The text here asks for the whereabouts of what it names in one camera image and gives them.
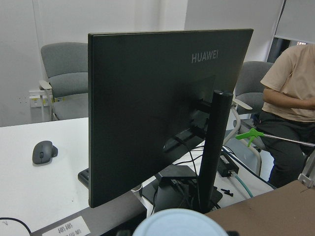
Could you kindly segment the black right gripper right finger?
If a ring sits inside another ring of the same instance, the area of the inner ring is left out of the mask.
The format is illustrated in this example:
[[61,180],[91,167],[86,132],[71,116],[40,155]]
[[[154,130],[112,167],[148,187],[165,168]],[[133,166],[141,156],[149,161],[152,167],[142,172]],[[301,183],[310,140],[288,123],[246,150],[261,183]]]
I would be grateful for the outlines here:
[[239,233],[237,231],[227,231],[226,232],[228,236],[239,236]]

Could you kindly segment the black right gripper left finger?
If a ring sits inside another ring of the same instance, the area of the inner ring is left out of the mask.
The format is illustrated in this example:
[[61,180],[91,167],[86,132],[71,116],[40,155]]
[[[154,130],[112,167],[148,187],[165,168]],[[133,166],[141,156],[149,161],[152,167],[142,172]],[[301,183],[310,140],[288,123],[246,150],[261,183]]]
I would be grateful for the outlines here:
[[119,230],[117,236],[130,236],[130,230]]

